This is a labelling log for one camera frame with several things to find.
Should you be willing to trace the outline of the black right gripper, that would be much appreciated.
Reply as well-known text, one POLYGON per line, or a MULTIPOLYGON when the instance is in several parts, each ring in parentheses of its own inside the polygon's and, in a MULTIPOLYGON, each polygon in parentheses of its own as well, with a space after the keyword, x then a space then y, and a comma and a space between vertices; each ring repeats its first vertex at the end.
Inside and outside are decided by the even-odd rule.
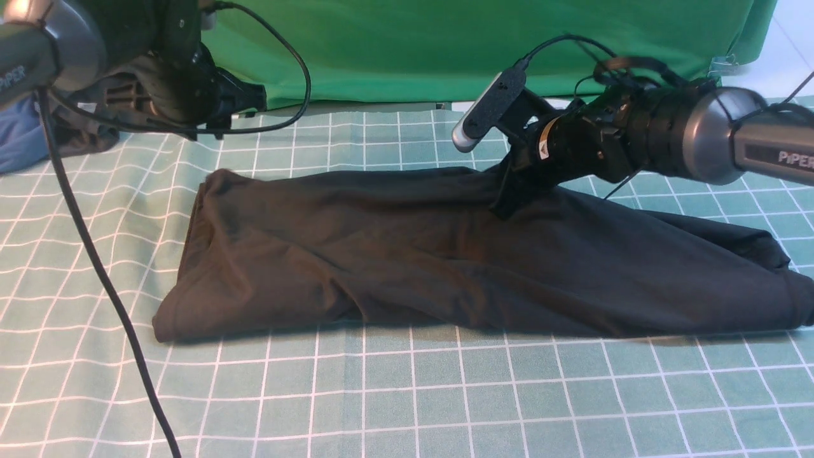
POLYGON ((554 108, 536 95, 509 105, 509 156, 497 166, 499 186, 490 211, 500 220, 531 203, 541 188, 595 175, 621 183, 643 169, 627 133, 633 104, 602 95, 554 108))

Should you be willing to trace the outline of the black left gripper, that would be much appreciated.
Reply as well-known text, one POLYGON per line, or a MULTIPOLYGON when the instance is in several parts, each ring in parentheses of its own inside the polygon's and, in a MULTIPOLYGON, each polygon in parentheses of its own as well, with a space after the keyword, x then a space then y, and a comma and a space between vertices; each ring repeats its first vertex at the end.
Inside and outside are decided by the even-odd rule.
POLYGON ((126 132, 168 130, 186 138, 198 128, 229 128, 237 113, 267 110, 265 87, 218 67, 204 45, 181 64, 155 53, 139 56, 97 81, 83 102, 126 132))

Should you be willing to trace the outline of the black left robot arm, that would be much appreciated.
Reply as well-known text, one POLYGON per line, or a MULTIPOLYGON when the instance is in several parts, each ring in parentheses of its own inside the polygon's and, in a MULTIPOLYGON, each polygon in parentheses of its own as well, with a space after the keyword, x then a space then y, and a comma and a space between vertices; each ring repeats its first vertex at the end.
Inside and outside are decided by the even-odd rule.
POLYGON ((202 41, 216 1, 6 1, 2 108, 39 87, 85 94, 89 117, 130 132, 222 138, 232 116, 266 110, 263 86, 215 64, 202 41))

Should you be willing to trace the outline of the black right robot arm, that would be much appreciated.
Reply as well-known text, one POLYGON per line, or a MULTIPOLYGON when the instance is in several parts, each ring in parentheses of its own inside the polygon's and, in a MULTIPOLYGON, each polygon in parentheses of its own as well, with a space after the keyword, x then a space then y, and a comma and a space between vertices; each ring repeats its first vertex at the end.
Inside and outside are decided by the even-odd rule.
POLYGON ((609 88, 521 128, 490 209, 507 219, 561 183, 593 175, 623 186, 642 171, 710 185, 756 173, 810 186, 812 112, 744 88, 609 88))

